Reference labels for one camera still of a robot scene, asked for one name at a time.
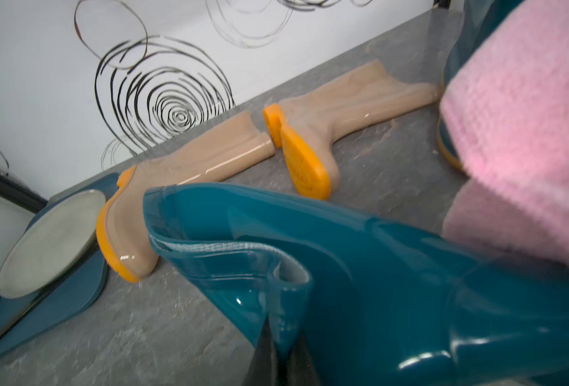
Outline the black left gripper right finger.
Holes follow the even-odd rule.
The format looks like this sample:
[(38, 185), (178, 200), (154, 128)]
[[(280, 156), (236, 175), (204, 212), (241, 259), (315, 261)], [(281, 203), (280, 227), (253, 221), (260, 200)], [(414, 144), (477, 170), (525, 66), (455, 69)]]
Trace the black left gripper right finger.
[(321, 384), (307, 347), (306, 337), (299, 337), (289, 354), (285, 384), (291, 386), (319, 386)]

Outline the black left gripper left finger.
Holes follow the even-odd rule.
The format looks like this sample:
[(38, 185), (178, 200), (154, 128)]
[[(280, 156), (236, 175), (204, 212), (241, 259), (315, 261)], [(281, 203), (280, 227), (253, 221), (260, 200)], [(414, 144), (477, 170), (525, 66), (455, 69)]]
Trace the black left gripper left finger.
[(277, 351), (269, 322), (265, 320), (242, 386), (274, 385), (277, 385)]

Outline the green rubber boot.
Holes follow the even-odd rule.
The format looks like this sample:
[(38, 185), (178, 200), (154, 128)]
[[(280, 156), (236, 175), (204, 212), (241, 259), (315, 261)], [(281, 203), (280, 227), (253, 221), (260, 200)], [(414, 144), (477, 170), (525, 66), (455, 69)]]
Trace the green rubber boot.
[(151, 188), (153, 250), (252, 343), (299, 337), (326, 385), (569, 385), (569, 268), (481, 253), (324, 201)]
[[(457, 79), (458, 85), (464, 85), (465, 78), (460, 75), (462, 69), (466, 69), (466, 76), (473, 77), (473, 67), (469, 65), (470, 60), (520, 4), (522, 4), (521, 0), (463, 2), (463, 25), (447, 59), (444, 70), (444, 86), (449, 86), (454, 79)], [(439, 151), (452, 167), (465, 174), (465, 169), (453, 142), (455, 135), (449, 132), (449, 128), (450, 126), (444, 117), (440, 116), (437, 127)]]

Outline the pink microfiber cloth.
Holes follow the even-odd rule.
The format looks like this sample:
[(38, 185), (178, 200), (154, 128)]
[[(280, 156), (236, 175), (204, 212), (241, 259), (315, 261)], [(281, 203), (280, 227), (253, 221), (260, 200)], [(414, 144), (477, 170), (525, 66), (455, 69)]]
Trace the pink microfiber cloth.
[(468, 182), (446, 239), (569, 266), (569, 1), (522, 1), (446, 86)]

